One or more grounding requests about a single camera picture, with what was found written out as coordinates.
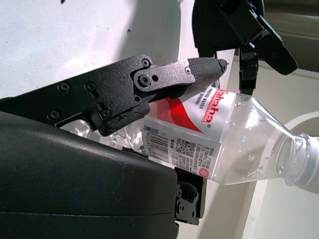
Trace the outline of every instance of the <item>qr code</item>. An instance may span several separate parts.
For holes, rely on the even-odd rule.
[[[196,143],[188,142],[187,140],[177,138],[176,152],[194,158]]]

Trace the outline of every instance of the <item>barcode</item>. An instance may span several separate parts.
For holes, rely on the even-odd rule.
[[[151,146],[151,156],[169,162],[168,159],[168,138],[148,132]]]

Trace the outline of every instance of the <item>red logo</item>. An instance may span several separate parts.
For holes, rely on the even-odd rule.
[[[209,172],[206,168],[201,168],[199,170],[199,175],[204,177],[204,178],[207,178],[209,176]]]
[[[223,99],[222,97],[224,94],[228,94],[229,91],[222,90],[222,89],[216,89],[216,92],[214,93],[213,97],[211,98],[206,112],[204,114],[202,122],[210,123],[213,120],[214,114],[219,111],[219,108],[217,107],[220,100]]]

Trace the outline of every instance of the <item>water droplet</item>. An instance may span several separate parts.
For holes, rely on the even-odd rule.
[[[250,155],[248,156],[248,161],[252,162],[252,161],[254,161],[254,160],[255,160],[255,155],[250,154]]]

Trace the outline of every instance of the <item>black metal bracket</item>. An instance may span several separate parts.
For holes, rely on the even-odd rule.
[[[198,225],[204,216],[207,179],[175,168],[177,173],[175,218],[177,221]]]

